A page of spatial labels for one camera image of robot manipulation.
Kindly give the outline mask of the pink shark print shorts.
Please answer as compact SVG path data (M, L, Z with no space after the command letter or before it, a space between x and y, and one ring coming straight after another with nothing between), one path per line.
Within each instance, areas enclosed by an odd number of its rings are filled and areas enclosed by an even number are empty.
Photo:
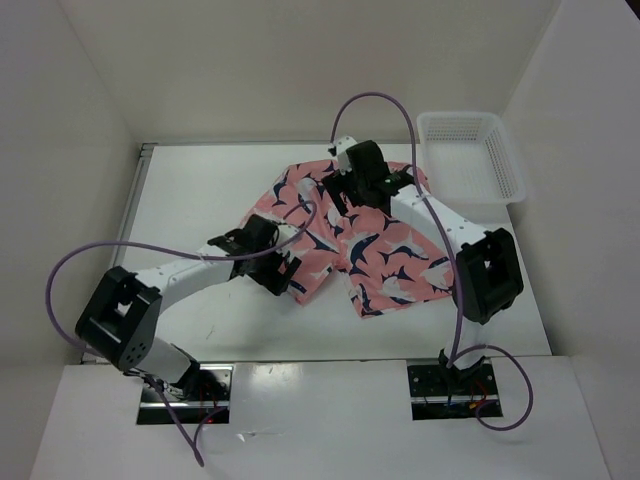
M362 318L450 296L450 262L428 237L377 209L351 207L345 215L337 211L322 184L336 166L333 160L288 166L250 210L294 225L315 216L291 246L301 265L289 294L304 305L338 272Z

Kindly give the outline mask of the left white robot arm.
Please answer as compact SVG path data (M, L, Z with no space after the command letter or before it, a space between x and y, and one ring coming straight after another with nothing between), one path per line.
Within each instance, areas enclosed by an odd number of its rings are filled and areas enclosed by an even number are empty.
M76 335L125 374L152 377L175 398L216 389L200 363L157 333L174 304L214 285L247 276L271 294L283 294L300 258L289 246L301 230L253 214L246 224L214 237L189 258L131 272L108 270L75 326Z

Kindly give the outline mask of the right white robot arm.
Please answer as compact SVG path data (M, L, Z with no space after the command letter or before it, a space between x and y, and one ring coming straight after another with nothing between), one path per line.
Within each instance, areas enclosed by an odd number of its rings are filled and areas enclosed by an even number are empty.
M330 144L336 170L322 179L337 211L370 207L427 237L438 233L453 274L457 319L451 345L443 350L440 385L460 393L474 379L473 369L490 347L481 341L484 326L512 306L524 289L513 236L474 224L436 200L418 179L417 165L393 170L377 143L346 136Z

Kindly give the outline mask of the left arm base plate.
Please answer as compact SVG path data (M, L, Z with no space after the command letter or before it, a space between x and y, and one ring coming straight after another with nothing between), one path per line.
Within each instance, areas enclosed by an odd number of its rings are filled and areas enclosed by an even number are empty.
M181 423L193 426L201 422L206 425L228 424L233 373L232 364L202 364L198 382L187 391L161 380L157 380L156 384ZM144 383L136 424L171 423L170 413L161 395Z

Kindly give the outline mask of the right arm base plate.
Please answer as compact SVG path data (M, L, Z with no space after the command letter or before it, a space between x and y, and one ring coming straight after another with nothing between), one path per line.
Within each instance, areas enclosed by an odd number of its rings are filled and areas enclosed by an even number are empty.
M503 416L491 362L484 359L470 374L452 379L438 360L408 362L406 366L414 421Z

